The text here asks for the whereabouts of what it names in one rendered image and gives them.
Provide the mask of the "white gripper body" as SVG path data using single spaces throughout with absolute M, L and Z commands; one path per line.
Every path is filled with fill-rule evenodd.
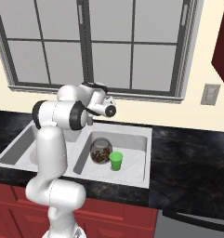
M 112 96 L 109 96 L 109 97 L 105 98 L 104 104 L 105 105 L 113 105 L 113 106 L 115 106 L 116 102 L 115 102 L 115 100 L 114 100 L 114 98 Z

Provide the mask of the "steel double sink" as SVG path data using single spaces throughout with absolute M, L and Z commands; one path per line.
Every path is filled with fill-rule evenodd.
M 19 170 L 37 170 L 35 161 L 38 129 L 29 123 L 0 153 L 0 167 Z M 64 132 L 68 168 L 64 175 L 120 185 L 148 188 L 152 151 L 152 129 L 140 126 L 121 126 L 95 123 L 81 131 Z M 98 164 L 90 157 L 90 147 L 95 139 L 107 139 L 115 151 L 123 155 L 121 168 Z

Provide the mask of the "glass jar with brown contents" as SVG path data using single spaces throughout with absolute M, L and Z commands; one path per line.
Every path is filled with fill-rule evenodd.
M 93 162 L 103 165 L 110 161 L 109 155 L 112 152 L 111 143 L 105 138 L 97 138 L 90 147 L 90 156 Z

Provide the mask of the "green cup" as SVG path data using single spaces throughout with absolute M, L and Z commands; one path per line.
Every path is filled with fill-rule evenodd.
M 115 151 L 109 155 L 109 158 L 112 164 L 112 169 L 114 171 L 118 171 L 121 168 L 123 154 L 121 152 Z

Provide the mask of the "grey framed window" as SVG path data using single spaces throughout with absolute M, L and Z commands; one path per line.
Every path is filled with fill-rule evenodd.
M 16 91 L 102 83 L 118 99 L 181 102 L 204 0 L 0 0 Z

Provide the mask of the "red base cupboard run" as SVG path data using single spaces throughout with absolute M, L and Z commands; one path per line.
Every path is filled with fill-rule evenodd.
M 74 212 L 87 238 L 154 238 L 158 211 L 86 199 Z M 30 202 L 22 187 L 0 184 L 0 238 L 42 238 L 49 229 L 47 207 Z

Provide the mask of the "grey dishwasher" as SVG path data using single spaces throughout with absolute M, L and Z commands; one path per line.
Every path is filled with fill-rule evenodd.
M 223 231 L 213 231 L 163 216 L 162 210 L 158 212 L 154 238 L 224 238 Z M 183 216 L 198 218 L 218 224 L 224 224 L 223 219 L 205 218 L 200 216 L 178 213 Z

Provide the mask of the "grey wall outlet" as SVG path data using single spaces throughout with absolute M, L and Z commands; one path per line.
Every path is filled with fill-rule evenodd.
M 201 104 L 215 106 L 219 90 L 220 85 L 206 84 L 204 86 Z

